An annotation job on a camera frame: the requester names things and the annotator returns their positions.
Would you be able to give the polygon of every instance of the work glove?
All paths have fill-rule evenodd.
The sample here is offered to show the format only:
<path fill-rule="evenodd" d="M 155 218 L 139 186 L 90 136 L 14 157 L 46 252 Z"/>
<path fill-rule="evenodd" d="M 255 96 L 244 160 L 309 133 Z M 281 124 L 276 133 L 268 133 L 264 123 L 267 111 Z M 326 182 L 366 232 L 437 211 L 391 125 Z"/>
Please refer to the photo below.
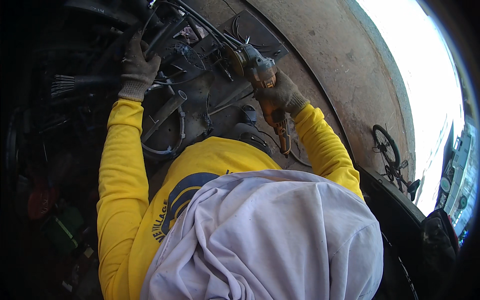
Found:
<path fill-rule="evenodd" d="M 276 74 L 276 84 L 271 88 L 257 88 L 254 96 L 257 100 L 272 100 L 273 104 L 290 113 L 295 118 L 298 113 L 307 106 L 310 101 L 299 91 L 299 88 L 293 81 L 278 69 Z"/>
<path fill-rule="evenodd" d="M 142 41 L 141 32 L 135 33 L 125 49 L 125 57 L 122 60 L 123 74 L 121 76 L 122 89 L 119 98 L 142 102 L 145 91 L 155 79 L 162 59 L 154 55 L 146 61 L 144 51 L 148 44 Z"/>

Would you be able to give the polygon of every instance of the person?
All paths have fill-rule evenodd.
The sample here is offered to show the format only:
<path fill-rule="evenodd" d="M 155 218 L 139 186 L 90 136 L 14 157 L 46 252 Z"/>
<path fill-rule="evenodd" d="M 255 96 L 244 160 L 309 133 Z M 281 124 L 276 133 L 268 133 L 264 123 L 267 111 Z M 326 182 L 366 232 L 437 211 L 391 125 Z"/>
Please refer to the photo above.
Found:
<path fill-rule="evenodd" d="M 240 138 L 209 137 L 173 161 L 149 203 L 142 100 L 160 57 L 146 61 L 140 40 L 125 52 L 99 170 L 105 299 L 371 299 L 383 246 L 359 173 L 320 109 L 280 70 L 255 97 L 291 114 L 314 174 L 282 170 Z"/>

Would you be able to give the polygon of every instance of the orange power tool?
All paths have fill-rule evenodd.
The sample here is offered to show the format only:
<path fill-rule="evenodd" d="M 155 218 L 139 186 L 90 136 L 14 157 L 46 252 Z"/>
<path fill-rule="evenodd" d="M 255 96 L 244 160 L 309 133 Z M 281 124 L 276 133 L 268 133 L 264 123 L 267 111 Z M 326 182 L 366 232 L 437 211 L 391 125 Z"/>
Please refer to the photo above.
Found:
<path fill-rule="evenodd" d="M 263 57 L 250 44 L 237 46 L 236 50 L 225 46 L 235 72 L 244 76 L 253 86 L 257 88 L 271 88 L 275 86 L 277 71 L 275 61 L 269 57 Z M 268 125 L 272 126 L 280 139 L 280 153 L 288 158 L 290 153 L 290 130 L 285 111 L 274 105 L 271 99 L 259 100 L 260 107 Z"/>

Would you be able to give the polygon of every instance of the white cloth hood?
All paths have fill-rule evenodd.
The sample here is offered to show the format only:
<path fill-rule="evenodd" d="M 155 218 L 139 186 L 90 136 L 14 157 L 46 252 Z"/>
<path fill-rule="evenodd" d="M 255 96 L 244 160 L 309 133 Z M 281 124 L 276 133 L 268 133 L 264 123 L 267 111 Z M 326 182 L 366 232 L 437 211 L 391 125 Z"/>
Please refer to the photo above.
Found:
<path fill-rule="evenodd" d="M 160 245 L 140 299 L 371 299 L 378 221 L 346 188 L 301 171 L 205 184 Z"/>

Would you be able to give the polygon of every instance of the grinder handle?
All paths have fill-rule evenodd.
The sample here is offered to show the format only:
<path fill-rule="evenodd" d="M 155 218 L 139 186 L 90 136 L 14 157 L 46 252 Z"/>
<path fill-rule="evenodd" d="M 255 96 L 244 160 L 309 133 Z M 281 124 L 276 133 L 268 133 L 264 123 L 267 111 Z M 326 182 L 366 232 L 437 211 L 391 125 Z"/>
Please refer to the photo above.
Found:
<path fill-rule="evenodd" d="M 276 76 L 265 81 L 257 81 L 252 84 L 254 88 L 272 88 L 275 86 Z M 271 99 L 259 100 L 262 113 L 268 125 L 275 129 L 280 139 L 280 153 L 288 157 L 291 150 L 290 129 L 288 128 L 285 111 L 272 102 Z"/>

